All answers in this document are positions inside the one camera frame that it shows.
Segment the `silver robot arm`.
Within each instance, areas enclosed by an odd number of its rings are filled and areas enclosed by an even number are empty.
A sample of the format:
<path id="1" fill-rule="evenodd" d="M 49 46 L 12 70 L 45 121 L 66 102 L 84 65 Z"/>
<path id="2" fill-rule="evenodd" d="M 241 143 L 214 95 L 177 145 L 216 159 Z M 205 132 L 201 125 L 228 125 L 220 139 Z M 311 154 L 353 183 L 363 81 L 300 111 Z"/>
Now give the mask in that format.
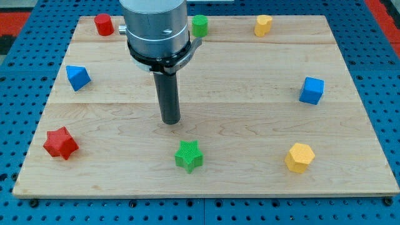
<path id="1" fill-rule="evenodd" d="M 202 44 L 190 40 L 186 0 L 120 0 L 131 56 L 148 71 L 182 69 Z"/>

